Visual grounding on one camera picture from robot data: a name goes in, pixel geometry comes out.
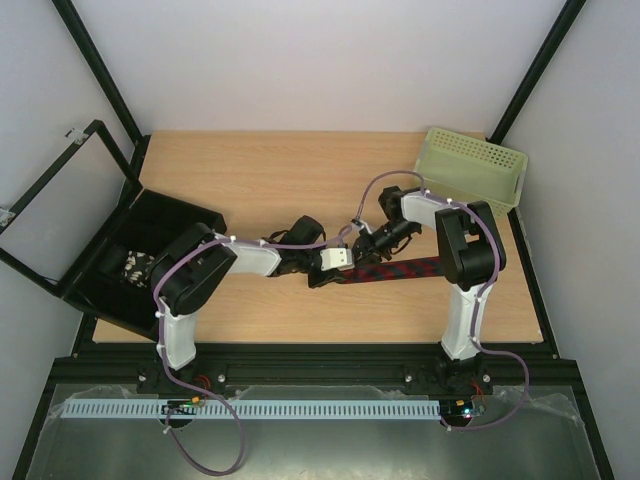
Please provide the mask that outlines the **left black frame post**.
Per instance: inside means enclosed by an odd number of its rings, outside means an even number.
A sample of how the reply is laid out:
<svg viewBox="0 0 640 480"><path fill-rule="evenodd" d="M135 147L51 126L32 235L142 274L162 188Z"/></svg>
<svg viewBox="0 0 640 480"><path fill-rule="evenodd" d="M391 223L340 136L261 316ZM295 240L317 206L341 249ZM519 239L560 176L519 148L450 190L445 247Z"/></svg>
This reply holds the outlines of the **left black frame post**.
<svg viewBox="0 0 640 480"><path fill-rule="evenodd" d="M71 0L52 0L52 4L106 99L110 103L127 136L131 142L137 146L143 140L143 134L74 3Z"/></svg>

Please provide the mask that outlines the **black white patterned rolled tie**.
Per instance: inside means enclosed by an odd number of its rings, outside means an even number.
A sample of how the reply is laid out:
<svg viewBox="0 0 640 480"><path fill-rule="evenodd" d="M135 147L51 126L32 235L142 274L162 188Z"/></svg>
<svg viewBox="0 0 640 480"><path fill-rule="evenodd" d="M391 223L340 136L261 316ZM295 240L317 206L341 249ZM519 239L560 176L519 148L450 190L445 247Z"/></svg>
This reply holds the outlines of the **black white patterned rolled tie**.
<svg viewBox="0 0 640 480"><path fill-rule="evenodd" d="M144 252L129 251L125 258L122 279L135 287L144 288L154 260L152 255Z"/></svg>

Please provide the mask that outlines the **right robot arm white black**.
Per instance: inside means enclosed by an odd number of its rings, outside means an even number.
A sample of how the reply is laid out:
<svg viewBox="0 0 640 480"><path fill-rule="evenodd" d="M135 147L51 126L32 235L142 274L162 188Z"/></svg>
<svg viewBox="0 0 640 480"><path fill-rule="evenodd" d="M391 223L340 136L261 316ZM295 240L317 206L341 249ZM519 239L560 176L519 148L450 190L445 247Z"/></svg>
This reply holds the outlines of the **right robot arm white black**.
<svg viewBox="0 0 640 480"><path fill-rule="evenodd" d="M485 201L468 204L442 198L427 189L383 190L378 199L387 223L373 231L361 219L360 206L352 224L359 237L352 251L362 264L389 260L391 249L424 227L437 237L438 258L449 282L448 323L441 348L449 358L436 367L436 379L445 390L460 390L471 379L465 362L481 352L480 330L486 303L506 253L491 207Z"/></svg>

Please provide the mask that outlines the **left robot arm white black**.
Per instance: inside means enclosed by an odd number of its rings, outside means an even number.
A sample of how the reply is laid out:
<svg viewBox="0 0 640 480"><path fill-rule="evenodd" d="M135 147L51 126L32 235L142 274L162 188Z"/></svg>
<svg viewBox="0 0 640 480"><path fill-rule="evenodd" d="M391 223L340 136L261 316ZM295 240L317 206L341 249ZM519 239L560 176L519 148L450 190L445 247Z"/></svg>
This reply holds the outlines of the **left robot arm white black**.
<svg viewBox="0 0 640 480"><path fill-rule="evenodd" d="M303 216L283 234L259 240L226 236L203 223L189 227L149 267L148 279L158 318L156 350L164 365L180 370L195 359L198 312L229 275L260 277L309 274L319 270L336 247L343 266L352 266L344 243L352 226L328 239L323 227Z"/></svg>

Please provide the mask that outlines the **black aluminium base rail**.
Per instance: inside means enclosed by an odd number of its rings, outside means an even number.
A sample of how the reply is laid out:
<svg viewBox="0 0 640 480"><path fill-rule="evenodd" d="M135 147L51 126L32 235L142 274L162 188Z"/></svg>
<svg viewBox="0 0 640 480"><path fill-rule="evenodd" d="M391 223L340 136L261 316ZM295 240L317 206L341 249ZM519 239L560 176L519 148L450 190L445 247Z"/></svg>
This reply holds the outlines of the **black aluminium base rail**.
<svg viewBox="0 0 640 480"><path fill-rule="evenodd" d="M373 386L453 398L524 382L584 393L575 361L560 358L546 345L515 344L510 349L517 359L479 355L458 366L448 364L435 344L201 344L196 359L175 375L225 396L249 386ZM84 345L54 361L45 388L62 384L124 384L159 396L185 391L168 379L152 344Z"/></svg>

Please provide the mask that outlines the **black frame post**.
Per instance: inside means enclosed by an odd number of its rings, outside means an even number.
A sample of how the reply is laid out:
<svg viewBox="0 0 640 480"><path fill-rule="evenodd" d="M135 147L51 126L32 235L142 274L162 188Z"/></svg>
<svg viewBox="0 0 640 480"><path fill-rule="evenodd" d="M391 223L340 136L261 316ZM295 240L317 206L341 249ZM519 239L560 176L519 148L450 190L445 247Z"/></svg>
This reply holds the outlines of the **black frame post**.
<svg viewBox="0 0 640 480"><path fill-rule="evenodd" d="M71 0L52 0L52 4L106 99L110 103L127 136L131 142L137 146L143 140L143 134L74 3Z"/></svg>
<svg viewBox="0 0 640 480"><path fill-rule="evenodd" d="M586 0L564 3L489 137L491 144L502 144L586 4Z"/></svg>

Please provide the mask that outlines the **black divided storage box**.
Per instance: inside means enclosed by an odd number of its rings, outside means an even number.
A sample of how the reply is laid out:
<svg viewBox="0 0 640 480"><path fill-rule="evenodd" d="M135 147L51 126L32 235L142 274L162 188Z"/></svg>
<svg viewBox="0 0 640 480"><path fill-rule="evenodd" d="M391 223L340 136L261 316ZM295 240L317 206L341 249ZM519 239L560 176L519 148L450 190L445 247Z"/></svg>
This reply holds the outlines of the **black divided storage box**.
<svg viewBox="0 0 640 480"><path fill-rule="evenodd" d="M160 254L189 227L203 223L219 233L227 231L223 215L151 190L116 217L114 226L100 236L97 253L65 293L75 308L145 338L158 338L156 305L148 287L125 278L131 255Z"/></svg>

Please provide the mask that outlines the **red navy striped tie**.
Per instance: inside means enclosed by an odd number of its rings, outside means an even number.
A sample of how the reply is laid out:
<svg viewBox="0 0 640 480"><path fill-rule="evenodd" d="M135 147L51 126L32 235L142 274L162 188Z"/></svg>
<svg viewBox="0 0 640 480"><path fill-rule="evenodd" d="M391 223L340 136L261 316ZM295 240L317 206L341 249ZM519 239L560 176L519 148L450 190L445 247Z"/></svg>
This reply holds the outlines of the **red navy striped tie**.
<svg viewBox="0 0 640 480"><path fill-rule="evenodd" d="M361 265L341 273L336 282L340 284L358 284L443 276L444 271L439 258L424 257Z"/></svg>

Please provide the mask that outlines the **right black frame post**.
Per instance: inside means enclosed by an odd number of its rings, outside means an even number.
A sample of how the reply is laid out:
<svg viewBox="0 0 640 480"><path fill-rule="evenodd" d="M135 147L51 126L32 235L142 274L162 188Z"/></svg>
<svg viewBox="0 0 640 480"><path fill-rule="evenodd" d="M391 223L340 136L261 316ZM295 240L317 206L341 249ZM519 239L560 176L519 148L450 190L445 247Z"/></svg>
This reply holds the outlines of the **right black frame post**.
<svg viewBox="0 0 640 480"><path fill-rule="evenodd" d="M491 144L502 144L586 4L586 0L564 3L489 137Z"/></svg>

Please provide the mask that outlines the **light green plastic basket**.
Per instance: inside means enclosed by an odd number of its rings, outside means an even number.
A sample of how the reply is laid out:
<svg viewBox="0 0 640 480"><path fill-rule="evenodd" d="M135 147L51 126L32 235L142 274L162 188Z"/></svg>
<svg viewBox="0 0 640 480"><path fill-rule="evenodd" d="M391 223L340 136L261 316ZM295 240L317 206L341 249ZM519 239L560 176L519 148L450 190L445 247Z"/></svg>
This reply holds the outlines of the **light green plastic basket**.
<svg viewBox="0 0 640 480"><path fill-rule="evenodd" d="M415 171L430 190L459 202L487 202L495 217L519 205L528 164L526 154L453 131L432 128Z"/></svg>

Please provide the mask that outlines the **black open box lid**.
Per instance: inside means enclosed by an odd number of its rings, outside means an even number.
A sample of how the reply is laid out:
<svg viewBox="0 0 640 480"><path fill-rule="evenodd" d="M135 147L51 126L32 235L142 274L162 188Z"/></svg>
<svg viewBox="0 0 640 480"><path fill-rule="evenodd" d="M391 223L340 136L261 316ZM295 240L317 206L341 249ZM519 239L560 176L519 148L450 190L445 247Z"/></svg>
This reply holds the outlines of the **black open box lid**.
<svg viewBox="0 0 640 480"><path fill-rule="evenodd" d="M142 190L105 123L92 121L2 215L1 261L65 297Z"/></svg>

